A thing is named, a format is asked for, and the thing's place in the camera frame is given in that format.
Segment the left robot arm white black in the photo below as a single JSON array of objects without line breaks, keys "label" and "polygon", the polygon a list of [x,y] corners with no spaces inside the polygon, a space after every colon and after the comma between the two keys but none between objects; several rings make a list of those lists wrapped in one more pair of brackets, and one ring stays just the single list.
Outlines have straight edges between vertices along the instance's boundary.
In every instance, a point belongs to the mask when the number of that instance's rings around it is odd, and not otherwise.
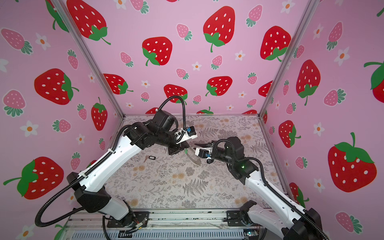
[{"label": "left robot arm white black", "polygon": [[124,126],[113,147],[99,160],[79,174],[68,175],[69,183],[82,178],[73,186],[77,202],[89,213],[109,215],[122,227],[133,226],[137,220],[129,204],[109,195],[104,185],[129,159],[146,148],[164,146],[169,155],[188,149],[187,141],[197,137],[195,127],[172,130],[173,125],[178,125],[176,117],[158,110],[151,120]]}]

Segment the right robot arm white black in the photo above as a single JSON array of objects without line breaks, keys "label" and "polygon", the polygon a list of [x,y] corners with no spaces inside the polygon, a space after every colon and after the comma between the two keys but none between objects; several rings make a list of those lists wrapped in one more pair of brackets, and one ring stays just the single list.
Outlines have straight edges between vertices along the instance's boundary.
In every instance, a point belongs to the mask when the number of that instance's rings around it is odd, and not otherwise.
[{"label": "right robot arm white black", "polygon": [[229,137],[197,144],[195,154],[208,164],[221,161],[227,165],[232,176],[244,186],[256,192],[271,208],[269,212],[248,203],[246,220],[263,226],[283,240],[326,240],[320,215],[287,197],[265,177],[263,164],[253,157],[246,157],[244,146],[238,137]]}]

